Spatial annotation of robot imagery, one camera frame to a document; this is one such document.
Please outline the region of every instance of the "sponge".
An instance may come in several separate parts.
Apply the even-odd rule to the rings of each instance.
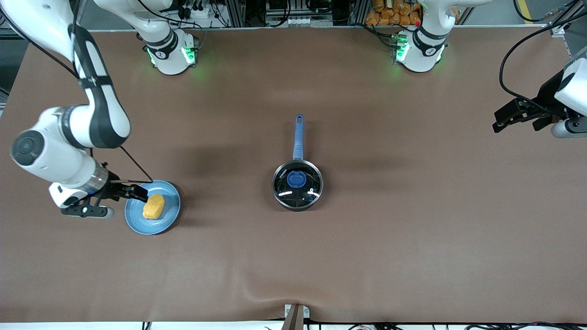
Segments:
[[[163,199],[163,196],[153,194],[149,197],[145,206],[143,206],[143,217],[150,220],[159,218],[164,206],[165,199]]]

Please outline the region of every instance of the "brown table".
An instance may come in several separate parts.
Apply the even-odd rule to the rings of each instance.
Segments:
[[[125,146],[184,194],[179,225],[152,237],[124,203],[112,220],[62,216],[10,160],[43,109],[86,102],[29,49],[0,121],[0,321],[268,319],[301,302],[318,321],[587,322],[587,139],[491,129],[512,99],[501,59],[534,30],[455,29],[425,74],[362,29],[210,32],[180,76],[153,69],[134,33],[96,34],[133,124]],[[533,96],[567,60],[545,33],[507,83]],[[325,178],[303,213],[270,189],[297,113]],[[142,178],[120,150],[95,156]]]

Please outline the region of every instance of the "pot handle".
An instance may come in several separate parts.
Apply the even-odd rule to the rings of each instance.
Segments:
[[[295,116],[295,136],[293,138],[293,159],[303,159],[303,115]]]

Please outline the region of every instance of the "wire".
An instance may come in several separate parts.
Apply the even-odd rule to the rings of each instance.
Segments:
[[[557,26],[561,26],[561,25],[565,25],[565,24],[567,24],[567,23],[570,23],[570,22],[572,22],[572,21],[574,21],[574,20],[576,20],[576,19],[578,19],[578,18],[581,18],[581,17],[583,17],[583,16],[585,16],[585,15],[587,15],[587,12],[584,12],[584,13],[582,13],[582,14],[579,14],[579,15],[577,15],[577,16],[575,16],[575,17],[571,17],[571,18],[569,18],[569,19],[566,19],[566,20],[564,20],[564,21],[562,21],[562,22],[558,22],[558,23],[557,23],[557,24],[555,24],[555,25],[551,25],[551,26],[547,26],[547,27],[545,27],[545,28],[542,28],[542,29],[540,29],[540,30],[538,30],[538,31],[536,31],[536,32],[533,32],[533,33],[529,34],[528,36],[524,37],[522,40],[518,41],[518,42],[517,42],[517,43],[516,43],[516,44],[515,44],[515,45],[514,45],[514,46],[513,46],[513,47],[512,47],[512,48],[511,48],[511,49],[510,49],[510,50],[509,50],[509,51],[508,51],[506,54],[505,54],[505,57],[504,57],[504,59],[501,61],[501,66],[500,66],[500,85],[501,85],[501,88],[503,88],[503,90],[504,90],[504,91],[506,91],[507,93],[509,93],[509,94],[511,94],[511,95],[513,95],[513,96],[515,96],[515,97],[517,97],[517,98],[520,98],[520,99],[522,99],[522,100],[524,100],[524,101],[526,101],[526,102],[530,103],[531,105],[533,105],[533,106],[535,106],[535,107],[539,108],[540,110],[542,110],[542,111],[544,111],[544,112],[546,112],[546,113],[550,113],[550,114],[552,114],[552,112],[551,112],[550,110],[548,110],[548,109],[544,108],[543,106],[541,106],[541,105],[537,104],[536,102],[532,101],[531,99],[529,99],[529,98],[527,98],[527,97],[525,97],[525,96],[523,96],[523,95],[521,95],[521,94],[515,93],[514,91],[512,91],[511,89],[509,89],[509,88],[507,88],[507,87],[505,86],[505,84],[504,84],[504,67],[505,67],[505,63],[507,62],[508,58],[510,58],[510,55],[512,55],[512,53],[514,52],[514,50],[516,50],[516,48],[517,48],[517,47],[519,47],[521,44],[523,44],[523,43],[524,43],[525,41],[527,41],[528,39],[530,39],[530,38],[532,38],[532,37],[534,37],[534,36],[537,36],[537,35],[539,35],[540,33],[546,32],[546,31],[548,31],[548,30],[550,30],[550,29],[552,29],[552,28],[555,28],[555,27],[557,27]]]
[[[332,11],[332,3],[326,9],[314,8],[310,5],[310,0],[306,0],[306,7],[316,14],[326,14]]]
[[[0,26],[2,26],[2,24],[4,24],[6,22],[6,18],[4,17],[4,14],[2,13],[2,10],[0,9]]]
[[[386,45],[389,48],[393,48],[393,46],[387,42],[385,42],[383,39],[381,39],[382,37],[377,33],[377,31],[375,31],[375,27],[373,27],[373,31],[375,32],[375,35],[377,36],[377,39],[379,39],[379,41],[381,41],[382,44]]]
[[[585,7],[583,5],[579,6],[579,8],[577,8],[577,10],[575,10],[570,17],[574,17],[578,12],[580,12],[583,9],[585,9]]]
[[[541,21],[541,19],[531,19],[531,18],[525,17],[524,14],[522,14],[522,12],[519,11],[518,0],[513,0],[513,1],[514,1],[515,12],[518,13],[518,16],[520,16],[523,20],[525,20],[527,22],[532,22],[532,23],[536,23],[536,22]]]
[[[68,67],[65,63],[63,63],[60,59],[56,58],[53,54],[49,53],[47,50],[45,50],[43,47],[39,46],[36,42],[34,42],[31,38],[29,38],[28,35],[25,35],[24,33],[22,33],[22,31],[16,27],[16,25],[10,20],[10,18],[5,15],[2,12],[2,9],[0,9],[0,14],[2,14],[2,16],[4,16],[4,18],[6,19],[6,21],[8,21],[8,25],[16,32],[18,33],[21,37],[23,37],[26,41],[30,42],[34,47],[38,48],[41,52],[43,52],[45,55],[47,55],[48,57],[50,57],[52,60],[54,60],[55,62],[57,62],[59,65],[63,66],[64,69],[66,69],[69,73],[72,74],[72,76],[75,77],[75,79],[78,79],[78,75],[77,73],[70,67]]]
[[[218,7],[218,2],[216,2],[216,0],[210,0],[210,7],[212,8],[214,15],[218,15],[218,20],[220,21],[220,23],[222,25],[224,25],[225,28],[230,28],[230,25],[228,24],[228,22],[224,20],[224,17],[222,17],[222,12],[220,11],[220,8]]]
[[[202,41],[198,45],[198,50],[202,49],[202,47],[204,46],[204,41],[206,40],[206,36],[208,35],[208,30],[210,30],[210,28],[212,28],[212,22],[210,22],[210,27],[204,31],[204,36],[202,37]]]
[[[288,21],[289,15],[291,14],[291,11],[292,11],[292,4],[291,4],[290,0],[284,0],[284,17],[282,17],[281,20],[279,21],[279,23],[276,25],[267,24],[267,22],[261,17],[261,13],[263,11],[265,11],[265,13],[267,12],[266,9],[263,10],[261,8],[261,10],[259,10],[260,4],[262,2],[263,2],[263,0],[257,0],[256,12],[257,12],[257,19],[263,24],[264,27],[277,28]]]
[[[192,24],[192,25],[194,25],[194,27],[196,27],[196,26],[197,26],[197,27],[198,27],[198,29],[203,29],[203,28],[202,28],[202,26],[200,26],[200,24],[198,24],[198,23],[194,23],[194,22],[183,22],[183,21],[178,21],[178,20],[176,20],[176,19],[173,19],[173,18],[169,18],[169,17],[161,16],[161,15],[157,14],[156,12],[152,11],[152,10],[151,10],[149,7],[147,7],[147,6],[144,4],[143,0],[137,0],[137,1],[138,1],[138,2],[141,4],[141,6],[143,6],[143,7],[144,7],[144,8],[145,8],[145,9],[146,9],[146,10],[147,10],[149,13],[151,13],[151,14],[153,14],[153,15],[155,15],[155,16],[157,16],[157,17],[159,17],[159,18],[163,18],[163,19],[166,19],[167,21],[171,21],[171,22],[175,22],[175,23],[179,23],[179,24]]]
[[[151,176],[141,167],[141,165],[139,165],[139,163],[133,158],[133,156],[131,156],[131,154],[126,151],[126,149],[123,146],[120,146],[120,148],[122,149],[122,151],[124,151],[124,153],[126,153],[126,155],[130,158],[130,160],[133,161],[133,163],[143,172],[143,174],[149,178],[149,181],[138,181],[138,180],[116,180],[116,182],[125,182],[125,183],[153,183],[153,178],[151,178]]]
[[[393,25],[393,26],[399,26],[400,28],[402,28],[402,29],[404,29],[404,30],[406,30],[406,31],[410,31],[410,32],[415,32],[415,31],[417,30],[417,28],[416,28],[416,29],[413,29],[413,30],[410,30],[410,29],[408,29],[407,27],[405,27],[405,26],[403,26],[403,25],[399,25],[399,24],[392,24],[392,25]]]
[[[389,44],[389,43],[385,42],[385,41],[382,39],[382,38],[391,38],[391,37],[392,37],[392,35],[388,35],[388,34],[385,34],[385,33],[378,32],[377,30],[375,30],[375,26],[373,26],[373,27],[372,27],[373,29],[371,29],[371,28],[370,28],[370,27],[368,27],[367,25],[365,25],[365,24],[361,24],[361,23],[353,23],[353,24],[351,24],[351,25],[361,26],[363,29],[365,29],[365,30],[369,31],[370,33],[374,34],[374,35],[377,37],[377,39],[378,39],[378,40],[379,40],[379,41],[380,41],[382,44],[384,44],[385,46],[387,46],[387,47],[389,47],[389,48],[393,48],[393,46],[392,46],[391,44]]]
[[[558,17],[557,17],[557,18],[556,18],[556,19],[555,19],[555,20],[552,22],[552,24],[555,24],[555,23],[557,23],[558,21],[560,21],[560,20],[561,20],[561,18],[562,18],[563,16],[565,16],[565,15],[566,15],[566,13],[568,13],[568,12],[569,12],[569,11],[572,9],[572,7],[573,7],[573,6],[574,6],[574,5],[575,5],[577,2],[579,2],[579,1],[580,1],[580,0],[573,0],[573,1],[571,1],[570,3],[566,4],[565,6],[567,6],[567,8],[565,9],[565,11],[563,11],[563,13],[562,13],[562,14],[558,15]]]
[[[566,325],[562,325],[562,324],[553,324],[553,323],[548,323],[548,322],[532,322],[532,323],[528,323],[528,324],[524,324],[524,325],[520,325],[517,326],[515,328],[510,326],[510,329],[512,330],[519,330],[522,328],[526,328],[527,326],[550,326],[551,328],[559,328],[559,329],[563,329],[563,330],[572,330],[572,328],[566,326]]]

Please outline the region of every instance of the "white robotic arm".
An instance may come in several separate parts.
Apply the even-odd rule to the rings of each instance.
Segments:
[[[396,61],[414,72],[426,72],[440,61],[444,41],[453,29],[456,17],[451,7],[475,7],[492,0],[418,0],[424,9],[422,23],[415,30],[400,32],[407,42]]]
[[[124,186],[85,148],[117,148],[130,134],[130,122],[116,97],[112,80],[91,34],[73,22],[68,0],[0,0],[9,22],[38,45],[69,59],[87,105],[52,107],[22,132],[11,148],[13,160],[26,171],[53,182],[49,192],[62,213],[108,217],[106,207],[89,198],[147,199],[139,186]]]
[[[173,0],[94,0],[96,5],[134,27],[151,55],[153,64],[166,75],[177,75],[195,64],[194,36],[171,29],[167,20],[153,15]]]
[[[515,98],[495,112],[493,129],[496,133],[506,127],[533,120],[534,130],[554,124],[551,133],[557,138],[587,136],[587,47],[578,52],[556,75],[544,83],[535,104]]]

